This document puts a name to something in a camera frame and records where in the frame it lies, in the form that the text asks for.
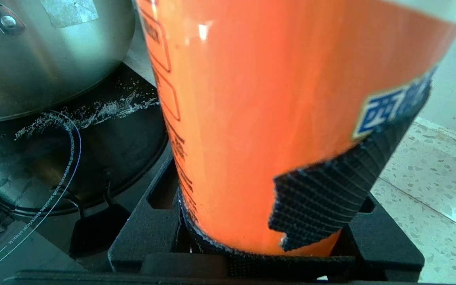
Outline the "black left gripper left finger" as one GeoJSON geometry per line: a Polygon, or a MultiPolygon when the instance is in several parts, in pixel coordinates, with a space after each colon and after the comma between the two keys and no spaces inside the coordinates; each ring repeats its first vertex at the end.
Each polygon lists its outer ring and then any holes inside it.
{"type": "Polygon", "coordinates": [[[114,273],[136,273],[152,254],[188,252],[190,238],[183,224],[179,176],[173,155],[159,161],[135,185],[148,185],[129,219],[108,250],[114,273]]]}

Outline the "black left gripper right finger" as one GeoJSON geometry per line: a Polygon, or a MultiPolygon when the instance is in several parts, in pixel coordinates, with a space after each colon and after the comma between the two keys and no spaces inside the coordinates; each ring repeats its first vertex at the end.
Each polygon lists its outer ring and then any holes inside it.
{"type": "Polygon", "coordinates": [[[344,277],[420,277],[424,255],[383,206],[369,195],[331,251],[349,257],[344,277]]]}

